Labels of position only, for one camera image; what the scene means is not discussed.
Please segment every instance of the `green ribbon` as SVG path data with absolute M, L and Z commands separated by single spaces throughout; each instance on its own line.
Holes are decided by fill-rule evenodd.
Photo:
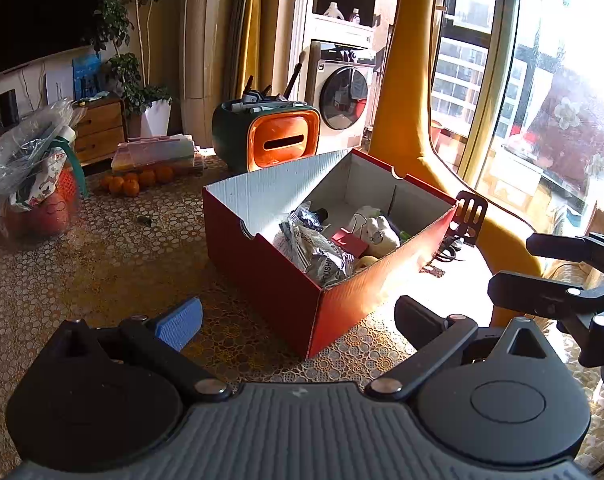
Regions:
M 51 148 L 62 148 L 64 153 L 66 154 L 66 160 L 71 163 L 71 169 L 73 170 L 73 175 L 76 178 L 77 187 L 82 193 L 83 197 L 89 196 L 89 193 L 86 190 L 86 180 L 84 179 L 84 171 L 82 170 L 82 165 L 80 161 L 77 159 L 76 154 L 71 149 L 71 146 L 64 137 L 57 136 L 55 139 L 51 141 Z

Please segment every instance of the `yellow chair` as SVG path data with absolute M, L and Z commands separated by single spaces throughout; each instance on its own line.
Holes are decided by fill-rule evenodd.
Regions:
M 369 153 L 451 196 L 472 190 L 436 155 L 429 136 L 434 0 L 399 0 L 396 22 Z M 533 229 L 517 216 L 489 204 L 478 248 L 494 274 L 511 270 L 542 275 L 538 258 L 525 246 Z M 492 326 L 517 313 L 494 308 Z

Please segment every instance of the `blue gripper pad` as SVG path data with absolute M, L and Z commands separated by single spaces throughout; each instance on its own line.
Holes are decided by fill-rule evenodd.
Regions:
M 156 324 L 156 337 L 176 351 L 182 350 L 202 327 L 202 303 L 191 298 Z

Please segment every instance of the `wooden drawer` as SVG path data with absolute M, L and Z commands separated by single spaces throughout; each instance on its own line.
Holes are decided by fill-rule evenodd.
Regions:
M 122 109 L 120 103 L 115 102 L 87 108 L 84 117 L 76 124 L 75 130 L 78 137 L 83 137 L 118 126 L 122 126 Z
M 111 156 L 121 142 L 124 142 L 122 126 L 78 137 L 75 143 L 76 155 L 83 164 L 97 162 Z

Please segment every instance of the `cardboard box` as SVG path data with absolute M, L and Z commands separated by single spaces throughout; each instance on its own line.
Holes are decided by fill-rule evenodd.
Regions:
M 404 291 L 438 249 L 456 200 L 362 152 L 342 150 L 245 173 L 205 187 L 208 257 L 249 297 L 273 331 L 308 358 Z M 413 237 L 348 279 L 320 288 L 274 247 L 299 204 L 325 208 L 330 238 L 363 205 Z

